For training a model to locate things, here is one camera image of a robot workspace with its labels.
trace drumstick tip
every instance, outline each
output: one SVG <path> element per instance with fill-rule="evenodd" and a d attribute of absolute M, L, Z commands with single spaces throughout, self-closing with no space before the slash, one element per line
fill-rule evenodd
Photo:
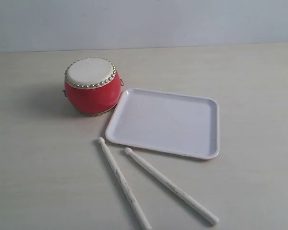
<path fill-rule="evenodd" d="M 130 148 L 125 148 L 125 153 L 126 153 L 127 155 L 130 155 L 130 153 L 132 153 L 132 149 L 130 149 Z"/>
<path fill-rule="evenodd" d="M 99 137 L 98 138 L 98 142 L 101 144 L 101 143 L 105 143 L 105 140 L 102 138 L 102 137 Z"/>

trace drum rim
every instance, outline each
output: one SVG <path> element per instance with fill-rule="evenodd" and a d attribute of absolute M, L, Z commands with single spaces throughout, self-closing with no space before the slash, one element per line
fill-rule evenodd
<path fill-rule="evenodd" d="M 82 59 L 79 59 L 79 60 L 73 62 L 73 63 L 70 64 L 70 65 L 67 67 L 67 69 L 65 70 L 64 80 L 65 80 L 65 82 L 66 82 L 67 84 L 69 84 L 69 85 L 72 86 L 73 88 L 82 89 L 82 90 L 90 90 L 90 89 L 94 89 L 94 88 L 100 88 L 100 87 L 102 87 L 102 86 L 104 86 L 104 85 L 109 84 L 109 83 L 115 78 L 116 73 L 117 73 L 117 72 L 116 72 L 116 67 L 115 67 L 115 65 L 114 65 L 113 63 L 111 63 L 109 60 L 105 59 L 105 58 L 100 58 L 100 57 L 98 57 L 98 59 L 103 59 L 103 60 L 109 62 L 110 65 L 112 66 L 112 74 L 111 74 L 110 77 L 106 77 L 106 78 L 103 79 L 102 81 L 96 82 L 96 83 L 90 84 L 90 85 L 81 85 L 81 84 L 78 84 L 78 83 L 72 81 L 72 80 L 70 79 L 69 75 L 68 75 L 68 70 L 69 70 L 69 68 L 70 68 L 74 63 L 76 63 L 76 62 L 78 62 L 78 61 L 81 61 L 81 60 L 84 60 L 84 59 L 88 59 L 88 57 L 82 58 Z"/>

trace tray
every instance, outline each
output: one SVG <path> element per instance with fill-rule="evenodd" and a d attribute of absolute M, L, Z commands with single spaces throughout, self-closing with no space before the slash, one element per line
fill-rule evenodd
<path fill-rule="evenodd" d="M 189 95 L 131 88 L 106 129 L 113 143 L 208 160 L 219 153 L 219 106 Z"/>

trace white table surface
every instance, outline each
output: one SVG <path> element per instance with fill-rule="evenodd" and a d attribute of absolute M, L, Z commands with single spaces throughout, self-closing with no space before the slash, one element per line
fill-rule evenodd
<path fill-rule="evenodd" d="M 112 111 L 82 116 L 61 91 L 84 57 L 114 62 L 124 89 L 220 104 L 215 159 L 135 151 L 215 227 L 107 142 L 154 230 L 288 230 L 288 44 L 0 53 L 0 230 L 141 229 L 95 141 Z"/>

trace white wall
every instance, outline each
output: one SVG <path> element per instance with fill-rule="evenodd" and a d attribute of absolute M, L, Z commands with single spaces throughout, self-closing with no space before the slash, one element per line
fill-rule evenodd
<path fill-rule="evenodd" d="M 288 0 L 0 0 L 0 51 L 288 42 Z"/>

